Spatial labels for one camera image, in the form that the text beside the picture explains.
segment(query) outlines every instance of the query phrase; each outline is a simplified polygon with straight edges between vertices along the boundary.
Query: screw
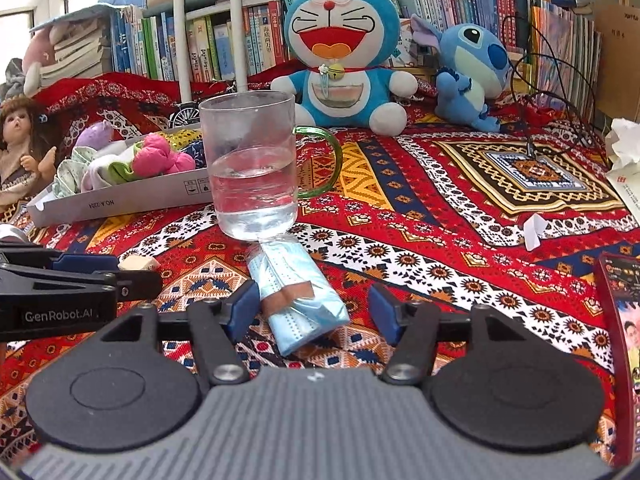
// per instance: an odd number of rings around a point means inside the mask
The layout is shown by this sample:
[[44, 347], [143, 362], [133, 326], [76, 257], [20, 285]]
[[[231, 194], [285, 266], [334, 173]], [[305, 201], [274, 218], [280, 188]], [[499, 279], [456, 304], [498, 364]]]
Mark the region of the screw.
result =
[[238, 365], [220, 365], [213, 370], [213, 376], [219, 381], [231, 382], [242, 377], [244, 370]]
[[395, 381], [409, 381], [420, 376], [420, 370], [413, 365], [400, 363], [392, 365], [386, 374]]

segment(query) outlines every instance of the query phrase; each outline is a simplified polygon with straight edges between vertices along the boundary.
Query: white pole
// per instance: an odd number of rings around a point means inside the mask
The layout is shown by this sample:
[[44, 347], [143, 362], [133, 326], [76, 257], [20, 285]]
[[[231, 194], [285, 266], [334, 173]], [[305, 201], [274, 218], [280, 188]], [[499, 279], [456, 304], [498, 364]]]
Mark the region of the white pole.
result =
[[246, 60], [244, 57], [244, 27], [242, 26], [242, 0], [229, 0], [231, 6], [231, 41], [234, 52], [234, 72], [236, 73], [236, 88], [239, 92], [246, 92]]
[[174, 0], [175, 57], [178, 62], [178, 83], [180, 84], [180, 100], [188, 103], [191, 97], [191, 64], [189, 63], [189, 47], [187, 32], [184, 26], [184, 0]]

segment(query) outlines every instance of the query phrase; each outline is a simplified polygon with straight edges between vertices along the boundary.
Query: stitch plush toy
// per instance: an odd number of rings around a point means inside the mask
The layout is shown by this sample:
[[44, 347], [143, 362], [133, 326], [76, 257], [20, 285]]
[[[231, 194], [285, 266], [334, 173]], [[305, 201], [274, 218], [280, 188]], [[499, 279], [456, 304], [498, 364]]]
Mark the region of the stitch plush toy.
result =
[[411, 97], [418, 83], [379, 66], [398, 44], [390, 0], [295, 0], [284, 30], [308, 70], [274, 79], [271, 89], [302, 94], [297, 126], [360, 126], [384, 136], [404, 130], [406, 112], [389, 93]]
[[413, 15], [414, 41], [438, 50], [436, 115], [449, 123], [480, 132], [498, 132], [498, 119], [488, 116], [485, 98], [497, 98], [506, 85], [509, 60], [498, 38], [485, 28], [466, 23], [440, 32]]

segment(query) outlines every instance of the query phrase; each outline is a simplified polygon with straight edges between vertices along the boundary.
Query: gray base plate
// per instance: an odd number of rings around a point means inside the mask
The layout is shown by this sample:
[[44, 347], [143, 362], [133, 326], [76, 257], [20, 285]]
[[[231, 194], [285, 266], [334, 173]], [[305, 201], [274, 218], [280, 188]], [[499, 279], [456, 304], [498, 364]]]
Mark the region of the gray base plate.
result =
[[608, 471], [587, 445], [521, 456], [470, 442], [420, 390], [368, 368], [263, 368], [213, 388], [151, 446], [108, 455], [45, 446], [22, 468], [34, 480], [593, 480]]

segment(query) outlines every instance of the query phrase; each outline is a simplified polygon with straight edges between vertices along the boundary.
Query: green glass handle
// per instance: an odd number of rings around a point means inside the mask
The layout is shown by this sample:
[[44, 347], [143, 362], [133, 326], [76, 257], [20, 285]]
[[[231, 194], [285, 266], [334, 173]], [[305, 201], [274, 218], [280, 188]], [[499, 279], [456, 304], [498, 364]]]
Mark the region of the green glass handle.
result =
[[313, 198], [315, 196], [322, 195], [322, 193], [326, 193], [331, 190], [331, 188], [335, 186], [335, 183], [338, 182], [338, 177], [340, 177], [340, 172], [342, 171], [342, 148], [340, 146], [340, 142], [338, 142], [338, 139], [336, 139], [334, 134], [331, 132], [324, 128], [316, 128], [315, 126], [296, 126], [293, 132], [296, 135], [322, 137], [334, 150], [335, 167], [332, 176], [329, 177], [329, 180], [313, 189], [298, 191], [299, 198]]

